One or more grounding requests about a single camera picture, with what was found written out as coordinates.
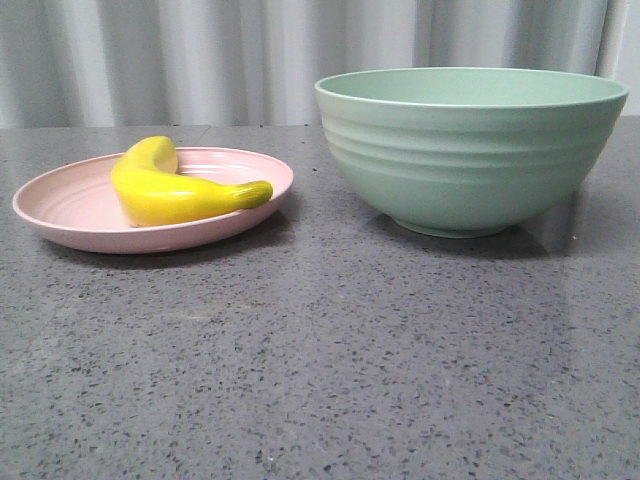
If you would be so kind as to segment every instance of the mint green bowl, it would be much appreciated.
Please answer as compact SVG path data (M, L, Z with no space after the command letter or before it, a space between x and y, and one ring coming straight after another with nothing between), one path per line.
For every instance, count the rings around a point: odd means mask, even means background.
M600 77L410 68L315 85L332 156L355 192L400 225L489 235L578 188L628 95Z

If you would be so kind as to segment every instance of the curtain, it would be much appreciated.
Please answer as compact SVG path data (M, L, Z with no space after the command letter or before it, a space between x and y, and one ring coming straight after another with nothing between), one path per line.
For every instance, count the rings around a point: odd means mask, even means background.
M0 0L0 127L318 123L316 80L378 68L606 76L607 11L606 0Z

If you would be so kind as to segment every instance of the plastic bowl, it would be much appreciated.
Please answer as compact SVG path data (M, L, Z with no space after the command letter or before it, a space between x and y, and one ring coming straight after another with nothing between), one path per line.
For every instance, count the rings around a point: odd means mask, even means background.
M628 88L563 72L411 68L315 85L332 156L355 192L411 230L489 235L578 188Z

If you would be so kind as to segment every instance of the toy banana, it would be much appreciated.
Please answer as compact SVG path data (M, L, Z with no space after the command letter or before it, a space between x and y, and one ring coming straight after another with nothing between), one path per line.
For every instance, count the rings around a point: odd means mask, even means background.
M168 137L145 138L111 170L122 208L134 226L168 225L255 208L271 199L266 180L222 185L179 175L178 154Z

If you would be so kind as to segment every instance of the pink plate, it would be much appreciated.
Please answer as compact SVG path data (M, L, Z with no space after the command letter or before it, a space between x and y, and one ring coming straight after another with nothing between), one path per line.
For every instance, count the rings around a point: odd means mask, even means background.
M228 238L274 213L293 182L280 160L229 148L178 148L185 175L235 184L268 180L273 197L249 210L159 227L131 227L123 213L110 172L122 153L57 168L26 183L13 208L44 238L66 247L100 253L150 253L179 250Z

